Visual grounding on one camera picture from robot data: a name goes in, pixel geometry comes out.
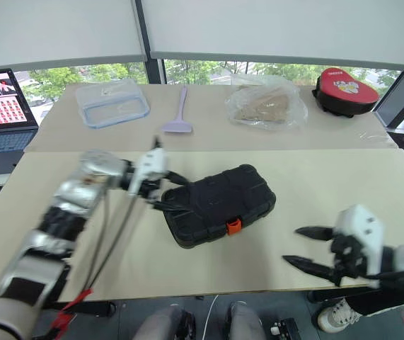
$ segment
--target bread in plastic bag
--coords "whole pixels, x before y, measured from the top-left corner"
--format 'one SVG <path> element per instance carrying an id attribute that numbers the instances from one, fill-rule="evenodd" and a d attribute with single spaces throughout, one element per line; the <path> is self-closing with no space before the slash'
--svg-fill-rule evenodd
<path id="1" fill-rule="evenodd" d="M 307 107 L 292 81 L 280 76 L 233 74 L 231 84 L 238 85 L 226 100 L 232 122 L 286 130 L 307 120 Z"/>

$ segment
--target sneaker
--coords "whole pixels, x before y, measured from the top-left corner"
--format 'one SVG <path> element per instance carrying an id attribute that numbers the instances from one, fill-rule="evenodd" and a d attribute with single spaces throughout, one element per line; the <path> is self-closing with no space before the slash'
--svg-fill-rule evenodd
<path id="1" fill-rule="evenodd" d="M 355 312 L 342 299 L 334 307 L 325 308 L 318 315 L 318 326 L 326 333 L 337 333 L 359 320 L 361 315 Z"/>

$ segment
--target black cable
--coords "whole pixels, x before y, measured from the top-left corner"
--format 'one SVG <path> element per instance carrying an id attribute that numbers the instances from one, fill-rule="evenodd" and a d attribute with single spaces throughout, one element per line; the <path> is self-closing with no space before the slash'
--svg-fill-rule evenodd
<path id="1" fill-rule="evenodd" d="M 120 228 L 117 231 L 117 234 L 115 235 L 115 238 L 112 242 L 112 244 L 110 245 L 110 248 L 107 252 L 107 254 L 105 255 L 103 262 L 101 262 L 100 267 L 98 268 L 98 271 L 95 274 L 95 277 L 93 278 L 93 280 L 90 282 L 90 284 L 88 285 L 90 288 L 93 287 L 93 285 L 95 284 L 96 280 L 98 279 L 99 275 L 101 274 L 101 271 L 103 270 L 105 264 L 108 262 L 110 255 L 112 255 L 112 252 L 115 248 L 115 246 L 118 243 L 118 240 L 120 239 L 121 234 L 123 233 L 123 230 L 125 230 L 126 224 L 128 222 L 128 219 L 131 217 L 131 213 L 132 213 L 132 209 L 134 208 L 134 204 L 136 203 L 137 200 L 137 196 L 133 196 L 131 199 L 131 203 L 129 204 L 128 210 L 126 212 L 125 217 L 123 218 L 122 224 L 120 225 Z"/>
<path id="2" fill-rule="evenodd" d="M 93 252 L 93 256 L 92 256 L 91 263 L 90 263 L 90 269 L 88 270 L 86 282 L 84 282 L 84 284 L 82 286 L 82 291 L 90 288 L 90 285 L 88 285 L 88 282 L 90 281 L 91 274 L 93 273 L 93 269 L 95 268 L 96 259 L 98 258 L 98 254 L 99 254 L 100 249 L 101 249 L 101 244 L 103 243 L 103 240 L 104 240 L 104 234 L 105 234 L 105 231 L 106 231 L 107 226 L 109 224 L 109 212 L 110 212 L 109 210 L 110 210 L 109 209 L 109 193 L 106 190 L 104 192 L 103 224 L 101 226 L 101 231 L 100 231 L 100 235 L 99 235 L 99 238 L 98 238 L 98 242 L 96 243 L 95 251 Z"/>

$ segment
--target laptop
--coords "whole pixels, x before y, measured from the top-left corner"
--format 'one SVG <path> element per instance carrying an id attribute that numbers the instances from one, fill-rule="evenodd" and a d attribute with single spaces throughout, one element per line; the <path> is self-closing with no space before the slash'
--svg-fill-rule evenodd
<path id="1" fill-rule="evenodd" d="M 0 174 L 9 174 L 38 131 L 11 69 L 0 69 Z"/>

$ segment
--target floor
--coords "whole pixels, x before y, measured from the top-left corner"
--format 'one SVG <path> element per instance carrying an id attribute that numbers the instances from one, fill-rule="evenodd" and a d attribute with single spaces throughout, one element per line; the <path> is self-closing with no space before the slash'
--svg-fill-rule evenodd
<path id="1" fill-rule="evenodd" d="M 128 340 L 132 339 L 146 317 L 159 308 L 178 303 L 195 315 L 197 340 L 202 339 L 203 327 L 213 300 L 213 295 L 204 297 L 160 297 L 153 299 L 115 301 L 117 312 L 110 318 L 79 314 L 70 324 L 62 339 Z M 275 292 L 220 295 L 209 317 L 206 340 L 224 339 L 222 329 L 226 311 L 232 301 L 246 301 L 260 316 L 268 339 L 270 327 L 278 320 L 293 317 L 302 340 L 347 340 L 385 339 L 404 340 L 404 307 L 373 317 L 362 317 L 358 323 L 337 334 L 326 334 L 312 324 L 321 304 L 312 304 L 305 292 Z M 35 330 L 35 335 L 45 333 L 55 318 L 55 311 L 44 311 Z"/>

